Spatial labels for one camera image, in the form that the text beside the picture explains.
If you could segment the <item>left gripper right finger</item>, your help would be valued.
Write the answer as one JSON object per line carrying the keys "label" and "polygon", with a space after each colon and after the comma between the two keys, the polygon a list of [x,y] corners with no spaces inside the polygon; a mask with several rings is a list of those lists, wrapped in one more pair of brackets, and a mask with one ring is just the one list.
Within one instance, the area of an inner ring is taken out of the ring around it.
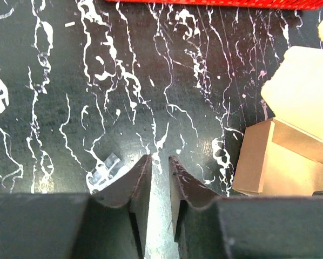
{"label": "left gripper right finger", "polygon": [[323,196],[220,196],[169,157],[181,258],[323,258]]}

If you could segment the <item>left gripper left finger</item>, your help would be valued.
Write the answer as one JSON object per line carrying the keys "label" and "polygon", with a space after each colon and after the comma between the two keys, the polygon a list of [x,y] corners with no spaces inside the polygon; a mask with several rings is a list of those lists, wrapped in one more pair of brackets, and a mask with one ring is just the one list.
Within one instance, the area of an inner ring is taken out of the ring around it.
{"label": "left gripper left finger", "polygon": [[143,258],[152,161],[102,191],[0,193],[0,258]]}

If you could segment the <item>small clear plastic bag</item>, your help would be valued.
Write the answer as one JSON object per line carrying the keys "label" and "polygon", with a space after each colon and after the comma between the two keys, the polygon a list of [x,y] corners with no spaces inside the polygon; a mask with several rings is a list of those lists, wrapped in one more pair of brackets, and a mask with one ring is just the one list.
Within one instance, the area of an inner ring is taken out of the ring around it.
{"label": "small clear plastic bag", "polygon": [[111,153],[104,162],[99,163],[86,176],[86,183],[91,194],[97,193],[117,181],[129,171],[119,157]]}

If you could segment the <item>brown cardboard box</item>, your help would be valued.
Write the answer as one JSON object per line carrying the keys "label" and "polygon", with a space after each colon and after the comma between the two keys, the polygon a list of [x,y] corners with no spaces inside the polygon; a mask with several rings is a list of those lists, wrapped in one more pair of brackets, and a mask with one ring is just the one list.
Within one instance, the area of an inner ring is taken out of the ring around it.
{"label": "brown cardboard box", "polygon": [[232,188],[255,196],[323,191],[323,140],[277,118],[245,129]]}

